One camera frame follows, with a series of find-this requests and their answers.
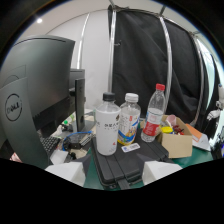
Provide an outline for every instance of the ceiling light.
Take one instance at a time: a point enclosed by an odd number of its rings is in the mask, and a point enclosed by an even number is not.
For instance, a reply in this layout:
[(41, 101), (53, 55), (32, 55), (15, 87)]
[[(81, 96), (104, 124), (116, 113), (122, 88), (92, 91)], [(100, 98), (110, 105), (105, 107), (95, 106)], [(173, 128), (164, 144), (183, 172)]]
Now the ceiling light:
[(42, 23), (42, 19), (41, 18), (39, 18), (38, 20), (37, 20), (37, 23)]

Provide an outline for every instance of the white bottle cap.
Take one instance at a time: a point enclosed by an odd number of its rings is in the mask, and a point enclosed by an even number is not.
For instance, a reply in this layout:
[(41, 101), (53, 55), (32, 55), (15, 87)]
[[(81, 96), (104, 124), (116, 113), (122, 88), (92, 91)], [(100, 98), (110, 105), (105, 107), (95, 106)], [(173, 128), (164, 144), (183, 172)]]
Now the white bottle cap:
[(132, 103), (138, 102), (138, 95), (134, 93), (126, 93), (125, 100)]

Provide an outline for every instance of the clear plastic bottle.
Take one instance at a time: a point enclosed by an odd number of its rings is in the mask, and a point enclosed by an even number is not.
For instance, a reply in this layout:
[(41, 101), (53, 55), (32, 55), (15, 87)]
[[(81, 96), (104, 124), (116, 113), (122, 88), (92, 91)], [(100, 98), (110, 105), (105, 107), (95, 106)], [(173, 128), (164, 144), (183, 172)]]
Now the clear plastic bottle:
[(145, 142), (152, 142), (155, 139), (157, 128), (159, 128), (164, 113), (164, 90), (164, 85), (156, 84), (156, 91), (149, 101), (145, 124), (141, 133), (141, 138)]
[(117, 149), (121, 109), (114, 101), (114, 93), (104, 93), (103, 104), (96, 108), (96, 144), (98, 152), (104, 156), (112, 155)]
[(141, 108), (137, 104), (137, 94), (127, 93), (125, 95), (125, 101), (120, 106), (121, 118), (117, 141), (122, 145), (130, 145), (135, 140)]

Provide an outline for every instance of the red bottle cap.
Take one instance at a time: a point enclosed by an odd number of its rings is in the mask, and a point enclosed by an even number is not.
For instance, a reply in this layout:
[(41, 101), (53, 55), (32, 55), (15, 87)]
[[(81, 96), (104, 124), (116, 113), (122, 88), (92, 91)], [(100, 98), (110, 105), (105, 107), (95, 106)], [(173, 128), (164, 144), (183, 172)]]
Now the red bottle cap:
[(158, 83), (157, 83), (157, 84), (156, 84), (156, 89), (164, 91), (165, 86), (162, 85), (162, 84), (158, 84)]

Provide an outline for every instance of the dell logo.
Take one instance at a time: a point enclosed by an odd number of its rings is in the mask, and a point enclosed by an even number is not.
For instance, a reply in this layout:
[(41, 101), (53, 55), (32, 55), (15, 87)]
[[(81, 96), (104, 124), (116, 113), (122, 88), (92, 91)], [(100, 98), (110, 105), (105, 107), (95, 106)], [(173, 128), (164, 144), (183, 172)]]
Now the dell logo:
[(16, 121), (22, 112), (22, 101), (17, 94), (11, 94), (5, 103), (6, 117), (10, 121)]
[(14, 110), (19, 109), (19, 102), (17, 102), (14, 105), (11, 105), (11, 107), (7, 108), (7, 114), (9, 114), (10, 112), (13, 112)]

